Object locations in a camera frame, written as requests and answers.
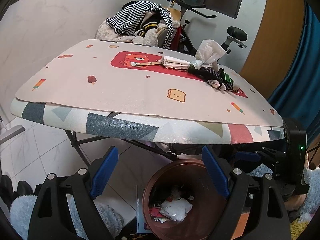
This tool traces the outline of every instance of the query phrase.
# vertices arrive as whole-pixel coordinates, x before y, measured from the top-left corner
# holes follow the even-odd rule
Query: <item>ironing board cover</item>
[[[100,40],[82,41],[57,56],[16,93],[17,99],[82,109],[253,126],[283,125],[280,115],[235,71],[223,66],[238,93],[214,89],[185,71],[133,67],[179,52]]]

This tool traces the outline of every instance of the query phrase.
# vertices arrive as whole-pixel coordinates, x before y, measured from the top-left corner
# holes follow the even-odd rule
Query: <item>striped shirt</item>
[[[164,9],[154,2],[136,1],[119,11],[115,16],[107,18],[106,22],[118,35],[133,35],[138,24],[149,11],[160,11],[160,15],[169,29],[163,48],[170,49],[173,34],[171,14],[168,9]]]

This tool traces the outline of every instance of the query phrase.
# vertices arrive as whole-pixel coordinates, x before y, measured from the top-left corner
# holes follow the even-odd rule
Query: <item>trash can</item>
[[[161,223],[149,214],[150,193],[154,187],[184,185],[194,195],[192,209],[180,222],[172,220]],[[161,168],[148,182],[143,198],[143,215],[151,231],[161,240],[205,240],[216,226],[225,208],[226,200],[218,195],[213,182],[201,160],[174,161]]]

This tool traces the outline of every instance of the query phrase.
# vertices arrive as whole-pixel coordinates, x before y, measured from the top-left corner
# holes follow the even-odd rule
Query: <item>marble wall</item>
[[[93,39],[101,22],[129,1],[19,0],[11,5],[0,21],[0,114],[5,122],[14,118],[10,104],[15,92],[31,76],[74,44]],[[151,1],[168,5],[166,0]],[[216,13],[217,18],[207,20],[188,11],[185,18],[191,21],[187,27],[191,41],[195,47],[203,39],[214,39],[221,44],[227,38],[229,26],[243,29],[248,34],[248,47],[240,49],[232,44],[231,54],[220,60],[221,64],[239,72],[257,34],[265,2],[242,0],[237,19]]]

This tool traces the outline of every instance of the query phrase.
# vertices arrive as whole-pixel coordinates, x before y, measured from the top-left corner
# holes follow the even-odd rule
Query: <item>white plastic bag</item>
[[[161,63],[166,68],[175,68],[175,69],[188,69],[190,62],[184,59],[178,59],[175,57],[163,56],[161,58]]]
[[[181,198],[178,200],[172,200],[171,202],[167,200],[164,201],[161,204],[159,212],[173,221],[182,222],[191,208],[192,204],[184,198]]]
[[[226,51],[214,40],[203,40],[196,52],[196,59],[201,60],[203,62],[203,65],[211,65],[213,63],[216,63],[217,60],[225,54]]]

